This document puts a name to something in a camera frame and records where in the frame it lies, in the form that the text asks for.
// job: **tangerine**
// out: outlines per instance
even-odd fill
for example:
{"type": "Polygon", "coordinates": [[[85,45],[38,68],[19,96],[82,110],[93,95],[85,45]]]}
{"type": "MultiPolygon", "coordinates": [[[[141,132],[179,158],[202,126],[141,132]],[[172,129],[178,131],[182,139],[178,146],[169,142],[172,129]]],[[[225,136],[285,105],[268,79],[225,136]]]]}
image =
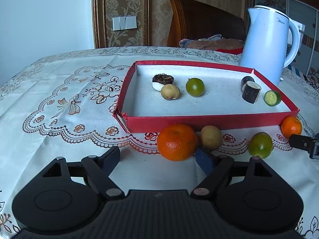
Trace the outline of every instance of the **tangerine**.
{"type": "Polygon", "coordinates": [[[195,153],[198,138],[195,131],[185,124],[164,128],[157,137],[159,153],[171,161],[183,161],[195,153]]]}
{"type": "Polygon", "coordinates": [[[302,132],[302,125],[300,120],[294,116],[288,116],[281,122],[281,132],[289,139],[292,134],[300,135],[302,132]]]}

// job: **midea logo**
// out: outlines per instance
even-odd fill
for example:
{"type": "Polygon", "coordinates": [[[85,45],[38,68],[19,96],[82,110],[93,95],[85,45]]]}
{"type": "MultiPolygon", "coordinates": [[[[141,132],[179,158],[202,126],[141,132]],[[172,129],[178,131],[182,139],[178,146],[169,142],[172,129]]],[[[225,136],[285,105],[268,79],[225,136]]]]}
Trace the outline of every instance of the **midea logo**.
{"type": "Polygon", "coordinates": [[[285,24],[283,21],[281,21],[279,18],[276,18],[278,23],[285,24]]]}

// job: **shallow tray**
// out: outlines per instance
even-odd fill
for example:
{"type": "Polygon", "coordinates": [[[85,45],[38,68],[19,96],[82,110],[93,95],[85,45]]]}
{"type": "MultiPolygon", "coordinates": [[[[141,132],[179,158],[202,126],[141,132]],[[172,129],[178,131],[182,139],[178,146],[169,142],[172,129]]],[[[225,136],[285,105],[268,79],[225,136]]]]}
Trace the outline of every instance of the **shallow tray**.
{"type": "Polygon", "coordinates": [[[127,132],[159,132],[173,123],[184,123],[200,131],[206,125],[219,129],[277,125],[298,112],[293,102],[255,69],[190,61],[137,61],[124,79],[114,117],[127,132]],[[153,89],[152,78],[159,73],[174,77],[180,98],[167,101],[153,89]],[[262,88],[254,104],[241,97],[240,81],[247,75],[262,88]],[[186,91],[186,82],[193,77],[205,84],[200,97],[192,97],[186,91]],[[264,94],[269,90],[279,91],[282,102],[268,106],[264,94]]]}

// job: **wooden bed frame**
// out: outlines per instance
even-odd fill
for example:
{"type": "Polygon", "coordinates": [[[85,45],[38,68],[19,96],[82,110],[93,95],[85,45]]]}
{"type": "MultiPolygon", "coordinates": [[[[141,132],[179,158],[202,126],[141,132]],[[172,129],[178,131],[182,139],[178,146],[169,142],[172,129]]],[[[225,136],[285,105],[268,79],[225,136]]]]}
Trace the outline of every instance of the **wooden bed frame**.
{"type": "Polygon", "coordinates": [[[221,34],[225,38],[245,41],[242,18],[195,0],[170,0],[173,19],[167,46],[180,47],[183,38],[198,40],[221,34]]]}

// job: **light blue kettle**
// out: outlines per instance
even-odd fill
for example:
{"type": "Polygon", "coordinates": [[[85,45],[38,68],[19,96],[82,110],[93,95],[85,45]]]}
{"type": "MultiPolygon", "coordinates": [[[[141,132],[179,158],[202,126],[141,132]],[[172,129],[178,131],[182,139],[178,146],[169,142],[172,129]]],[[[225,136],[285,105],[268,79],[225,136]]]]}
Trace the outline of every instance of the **light blue kettle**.
{"type": "Polygon", "coordinates": [[[266,6],[248,9],[251,26],[239,65],[255,68],[274,85],[278,85],[284,67],[295,58],[300,43],[299,29],[284,13],[266,6]],[[286,56],[288,29],[292,46],[286,56]]]}

